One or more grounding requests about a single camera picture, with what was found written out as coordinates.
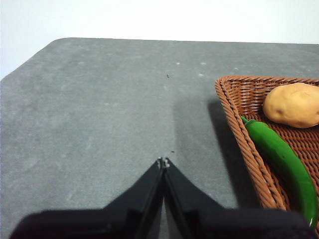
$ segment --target pepper stem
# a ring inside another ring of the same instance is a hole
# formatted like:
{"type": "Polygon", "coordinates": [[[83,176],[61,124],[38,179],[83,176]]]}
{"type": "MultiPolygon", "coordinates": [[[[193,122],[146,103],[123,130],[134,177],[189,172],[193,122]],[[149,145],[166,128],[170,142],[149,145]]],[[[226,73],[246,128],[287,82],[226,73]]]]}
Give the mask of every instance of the pepper stem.
{"type": "Polygon", "coordinates": [[[247,123],[247,122],[248,122],[248,120],[247,120],[245,117],[241,116],[240,118],[242,119],[242,121],[243,121],[244,123],[247,123]]]}

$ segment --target wicker basket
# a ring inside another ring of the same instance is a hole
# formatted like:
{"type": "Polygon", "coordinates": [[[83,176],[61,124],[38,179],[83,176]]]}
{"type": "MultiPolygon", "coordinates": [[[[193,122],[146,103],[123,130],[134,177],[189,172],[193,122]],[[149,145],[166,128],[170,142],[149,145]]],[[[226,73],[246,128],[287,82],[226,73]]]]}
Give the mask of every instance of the wicker basket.
{"type": "MultiPolygon", "coordinates": [[[[303,161],[319,195],[319,125],[307,129],[293,128],[271,122],[262,111],[264,98],[273,88],[296,82],[319,86],[319,79],[273,76],[223,76],[215,84],[259,201],[265,208],[289,210],[293,204],[290,205],[280,176],[274,174],[259,155],[240,116],[263,121],[275,130],[303,161]]],[[[316,233],[319,235],[319,224],[316,233]]]]}

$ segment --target gray table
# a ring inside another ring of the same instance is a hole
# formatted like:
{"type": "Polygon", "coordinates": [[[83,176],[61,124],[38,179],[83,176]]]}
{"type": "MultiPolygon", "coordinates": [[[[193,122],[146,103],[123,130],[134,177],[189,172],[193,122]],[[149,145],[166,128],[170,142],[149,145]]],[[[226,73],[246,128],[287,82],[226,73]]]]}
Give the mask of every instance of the gray table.
{"type": "Polygon", "coordinates": [[[47,45],[1,81],[1,237],[32,212],[104,207],[158,156],[223,206],[258,207],[214,89],[229,74],[316,78],[319,46],[47,45]]]}

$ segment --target green chili pepper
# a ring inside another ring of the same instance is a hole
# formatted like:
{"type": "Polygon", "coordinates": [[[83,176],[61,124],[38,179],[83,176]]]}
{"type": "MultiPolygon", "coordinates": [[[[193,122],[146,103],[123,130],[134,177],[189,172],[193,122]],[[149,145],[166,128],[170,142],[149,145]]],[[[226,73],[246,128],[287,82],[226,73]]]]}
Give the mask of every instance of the green chili pepper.
{"type": "Polygon", "coordinates": [[[267,124],[241,116],[249,136],[269,160],[269,164],[282,176],[296,199],[298,211],[309,226],[315,228],[318,221],[318,199],[312,179],[302,161],[290,146],[267,124]]]}

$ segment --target brown wicker basket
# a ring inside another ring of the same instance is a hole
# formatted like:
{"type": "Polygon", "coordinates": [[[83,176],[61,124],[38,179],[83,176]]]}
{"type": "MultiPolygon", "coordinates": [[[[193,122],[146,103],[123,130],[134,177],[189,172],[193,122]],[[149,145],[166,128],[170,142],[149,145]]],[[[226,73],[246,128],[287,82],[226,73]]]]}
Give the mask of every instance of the brown wicker basket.
{"type": "MultiPolygon", "coordinates": [[[[273,88],[296,82],[319,86],[319,79],[274,76],[223,76],[215,84],[259,201],[265,208],[289,210],[290,198],[280,176],[274,174],[259,155],[240,116],[263,121],[275,130],[303,161],[319,195],[319,125],[307,129],[293,128],[271,122],[262,111],[264,98],[273,88]]],[[[319,235],[318,223],[316,233],[319,235]]]]}

